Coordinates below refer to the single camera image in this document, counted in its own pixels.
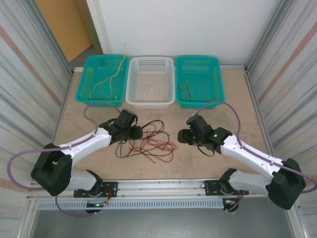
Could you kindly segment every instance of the white wall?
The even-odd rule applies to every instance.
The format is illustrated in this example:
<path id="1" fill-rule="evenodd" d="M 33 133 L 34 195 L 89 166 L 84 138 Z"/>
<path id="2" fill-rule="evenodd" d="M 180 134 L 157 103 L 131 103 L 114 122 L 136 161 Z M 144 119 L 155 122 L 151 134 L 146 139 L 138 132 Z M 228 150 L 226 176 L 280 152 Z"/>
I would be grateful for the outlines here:
<path id="1" fill-rule="evenodd" d="M 87 0 L 105 54 L 247 64 L 280 0 Z"/>

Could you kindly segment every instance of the purple tube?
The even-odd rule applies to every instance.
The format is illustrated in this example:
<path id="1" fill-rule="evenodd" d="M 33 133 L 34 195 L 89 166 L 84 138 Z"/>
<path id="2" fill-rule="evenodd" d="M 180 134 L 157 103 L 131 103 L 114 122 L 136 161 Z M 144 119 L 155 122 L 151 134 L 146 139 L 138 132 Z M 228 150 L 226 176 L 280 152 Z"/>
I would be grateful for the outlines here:
<path id="1" fill-rule="evenodd" d="M 55 196 L 55 204 L 56 204 L 56 207 L 59 209 L 59 211 L 61 211 L 62 213 L 64 213 L 64 214 L 67 215 L 67 216 L 70 216 L 70 217 L 90 217 L 90 216 L 94 215 L 94 213 L 74 214 L 74 213 L 66 212 L 65 210 L 63 210 L 63 209 L 59 206 L 58 201 L 57 201 L 57 196 Z"/>
<path id="2" fill-rule="evenodd" d="M 93 103 L 88 104 L 87 107 L 84 109 L 84 118 L 86 118 L 87 120 L 91 121 L 91 122 L 94 124 L 94 126 L 95 126 L 95 133 L 97 133 L 97 130 L 98 130 L 98 124 L 97 124 L 97 122 L 96 122 L 95 120 L 93 120 L 92 118 L 89 118 L 89 117 L 86 115 L 87 109 L 88 109 L 89 107 L 91 107 L 92 105 L 94 105 L 94 104 L 107 104 L 107 105 L 110 105 L 110 106 L 114 107 L 119 113 L 121 113 L 121 111 L 120 111 L 115 105 L 113 105 L 113 104 L 111 104 L 111 103 L 103 102 L 103 101 L 96 101 L 96 102 L 93 102 Z M 82 143 L 85 143 L 85 142 L 87 142 L 88 140 L 90 140 L 90 139 L 93 138 L 93 137 L 94 137 L 94 136 L 91 135 L 91 136 L 89 136 L 88 138 L 86 138 L 86 139 L 84 139 L 84 140 L 82 140 L 82 141 L 79 141 L 79 142 L 73 144 L 72 147 L 77 146 L 77 145 L 80 145 L 80 144 L 82 144 Z M 69 146 L 60 147 L 60 148 L 52 148 L 52 149 L 27 150 L 27 151 L 22 151 L 22 152 L 20 152 L 20 153 L 17 153 L 17 154 L 15 154 L 15 155 L 13 155 L 13 156 L 9 159 L 9 161 L 8 161 L 8 163 L 7 163 L 7 165 L 6 165 L 6 172 L 7 172 L 8 176 L 9 176 L 9 179 L 11 180 L 12 183 L 14 183 L 15 185 L 17 185 L 18 187 L 20 187 L 20 188 L 22 188 L 22 189 L 26 189 L 26 190 L 29 190 L 29 191 L 43 190 L 42 187 L 26 187 L 26 186 L 24 186 L 24 185 L 18 183 L 18 182 L 14 179 L 14 177 L 12 176 L 12 172 L 11 172 L 11 165 L 12 165 L 13 160 L 14 160 L 15 158 L 21 156 L 21 155 L 32 154 L 32 153 L 42 153 L 42 152 L 60 151 L 60 150 L 68 149 L 68 148 L 69 148 Z"/>
<path id="3" fill-rule="evenodd" d="M 241 140 L 240 140 L 240 130 L 241 130 L 240 118 L 239 118 L 239 116 L 238 116 L 237 111 L 236 111 L 230 104 L 228 104 L 228 103 L 226 103 L 226 102 L 223 102 L 223 101 L 211 101 L 211 102 L 208 102 L 208 103 L 206 103 L 205 105 L 203 105 L 195 114 L 197 115 L 197 114 L 198 114 L 199 112 L 201 112 L 206 106 L 208 106 L 209 104 L 212 104 L 212 103 L 222 103 L 222 104 L 225 104 L 225 105 L 227 105 L 229 108 L 231 108 L 232 111 L 234 112 L 234 114 L 236 115 L 237 120 L 238 120 L 237 140 L 238 140 L 239 145 L 240 145 L 244 150 L 248 151 L 250 154 L 252 154 L 252 155 L 254 155 L 254 156 L 260 158 L 261 160 L 264 160 L 264 161 L 266 161 L 266 162 L 268 162 L 268 163 L 271 163 L 271 160 L 269 160 L 269 159 L 267 159 L 267 158 L 265 158 L 265 157 L 262 157 L 261 155 L 258 155 L 257 153 L 255 153 L 255 152 L 249 150 L 248 148 L 246 148 L 246 147 L 244 147 L 244 146 L 242 145 Z M 303 174 L 303 173 L 301 173 L 301 172 L 299 172 L 299 171 L 296 171 L 296 170 L 294 170 L 294 169 L 291 169 L 291 168 L 289 168 L 289 167 L 280 165 L 280 164 L 275 163 L 275 162 L 273 162 L 272 164 L 273 164 L 273 165 L 276 165 L 276 166 L 278 166 L 278 167 L 280 167 L 280 168 L 282 168 L 282 169 L 284 169 L 284 170 L 288 170 L 288 171 L 290 171 L 290 172 L 293 172 L 293 173 L 295 173 L 295 174 L 297 174 L 297 175 L 299 175 L 299 176 L 303 176 L 304 178 L 309 179 L 310 181 L 312 181 L 312 182 L 314 183 L 314 187 L 312 187 L 312 188 L 310 188 L 310 189 L 307 189 L 307 190 L 305 190 L 305 191 L 302 191 L 302 193 L 313 192 L 313 191 L 315 191 L 315 190 L 317 189 L 317 181 L 316 181 L 314 178 L 312 178 L 311 176 L 308 176 L 308 175 Z"/>
<path id="4" fill-rule="evenodd" d="M 233 207 L 231 207 L 231 208 L 227 209 L 226 211 L 227 211 L 227 212 L 230 212 L 230 211 L 232 211 L 233 209 L 235 209 L 235 208 L 239 205 L 239 203 L 241 202 L 241 200 L 242 200 L 242 198 L 243 198 L 243 196 L 244 196 L 244 194 L 245 194 L 245 193 L 246 193 L 246 192 L 245 192 L 245 191 L 243 191 L 243 193 L 242 193 L 242 195 L 241 195 L 240 199 L 236 202 L 236 204 L 234 204 L 234 206 L 233 206 Z"/>

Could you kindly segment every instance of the teal basket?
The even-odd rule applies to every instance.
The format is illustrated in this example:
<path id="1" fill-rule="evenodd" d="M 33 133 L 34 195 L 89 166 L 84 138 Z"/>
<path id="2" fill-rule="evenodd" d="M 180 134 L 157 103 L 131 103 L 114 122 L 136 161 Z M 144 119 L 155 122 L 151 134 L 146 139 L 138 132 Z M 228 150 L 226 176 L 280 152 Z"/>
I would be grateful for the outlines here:
<path id="1" fill-rule="evenodd" d="M 176 101 L 182 108 L 200 108 L 207 102 L 225 101 L 219 60 L 205 56 L 176 58 Z M 221 103 L 210 104 L 212 109 Z"/>
<path id="2" fill-rule="evenodd" d="M 87 58 L 83 74 L 79 83 L 76 94 L 76 100 L 81 103 L 89 104 L 95 101 L 104 101 L 114 104 L 116 107 L 121 106 L 124 99 L 125 87 L 127 83 L 129 58 L 127 57 L 120 69 L 119 74 L 112 78 L 112 94 L 108 99 L 111 89 L 110 80 L 99 84 L 93 93 L 91 99 L 90 92 L 94 86 L 114 75 L 123 60 L 123 56 L 90 56 Z M 106 104 L 96 104 L 96 107 L 109 107 Z"/>

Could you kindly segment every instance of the yellow cable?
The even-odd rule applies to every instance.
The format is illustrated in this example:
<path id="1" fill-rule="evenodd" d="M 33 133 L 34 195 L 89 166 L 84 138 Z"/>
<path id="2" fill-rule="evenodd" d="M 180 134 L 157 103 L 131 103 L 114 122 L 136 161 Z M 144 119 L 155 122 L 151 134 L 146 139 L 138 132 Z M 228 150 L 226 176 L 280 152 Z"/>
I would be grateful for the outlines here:
<path id="1" fill-rule="evenodd" d="M 120 64 L 119 64 L 119 68 L 118 68 L 117 72 L 116 72 L 113 76 L 110 76 L 110 77 L 109 77 L 109 78 L 107 78 L 106 80 L 101 81 L 101 82 L 97 83 L 97 84 L 94 86 L 94 88 L 92 89 L 92 91 L 91 91 L 91 92 L 90 92 L 90 94 L 89 94 L 89 98 L 90 98 L 90 100 L 92 100 L 92 98 L 91 98 L 91 94 L 94 92 L 95 88 L 96 88 L 98 85 L 100 85 L 100 84 L 102 84 L 102 83 L 105 83 L 105 82 L 107 82 L 107 81 L 110 79 L 109 85 L 110 85 L 110 90 L 111 90 L 111 92 L 110 92 L 110 95 L 109 95 L 109 97 L 108 97 L 108 100 L 109 100 L 109 98 L 110 98 L 110 97 L 111 97 L 111 95 L 112 95 L 112 87 L 111 87 L 111 81 L 112 81 L 112 78 L 116 77 L 116 76 L 119 74 L 119 72 L 120 72 L 120 68 L 121 68 L 121 66 L 122 66 L 122 64 L 123 64 L 123 62 L 124 62 L 124 60 L 125 60 L 126 56 L 127 56 L 127 55 L 126 55 L 126 51 L 125 51 L 125 44 L 124 44 L 124 56 L 123 56 L 122 61 L 121 61 L 121 62 L 120 62 Z"/>

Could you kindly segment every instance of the beige floor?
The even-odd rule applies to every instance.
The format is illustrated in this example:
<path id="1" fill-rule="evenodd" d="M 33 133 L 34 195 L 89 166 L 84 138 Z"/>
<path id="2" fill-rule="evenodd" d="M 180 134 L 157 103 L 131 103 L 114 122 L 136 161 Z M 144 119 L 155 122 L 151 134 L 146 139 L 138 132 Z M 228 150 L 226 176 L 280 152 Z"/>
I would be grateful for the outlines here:
<path id="1" fill-rule="evenodd" d="M 57 144 L 70 142 L 93 130 L 93 125 L 83 118 L 85 105 L 75 100 L 75 94 L 80 81 L 81 73 L 75 73 L 74 82 L 62 120 Z M 241 139 L 255 148 L 265 151 L 264 141 L 258 121 L 253 109 L 249 91 L 242 70 L 223 70 L 223 83 L 226 101 L 238 112 L 241 123 Z M 201 154 L 196 147 L 179 144 L 177 133 L 186 128 L 186 120 L 196 110 L 181 109 L 177 103 L 167 109 L 135 109 L 124 102 L 121 109 L 128 108 L 139 117 L 139 125 L 161 119 L 165 122 L 165 131 L 170 134 L 171 140 L 177 144 L 178 150 L 174 153 L 171 163 L 155 160 L 151 162 L 143 155 L 118 158 L 114 155 L 115 145 L 103 148 L 81 160 L 75 168 L 77 170 L 92 170 L 103 179 L 187 179 L 187 178 L 217 178 L 228 168 L 237 168 L 244 172 L 252 172 L 248 167 L 229 157 L 215 154 L 207 157 Z M 90 108 L 88 115 L 98 123 L 117 117 L 112 108 Z M 204 119 L 213 128 L 224 127 L 234 134 L 237 130 L 237 120 L 227 106 L 218 106 L 213 110 L 201 112 Z"/>

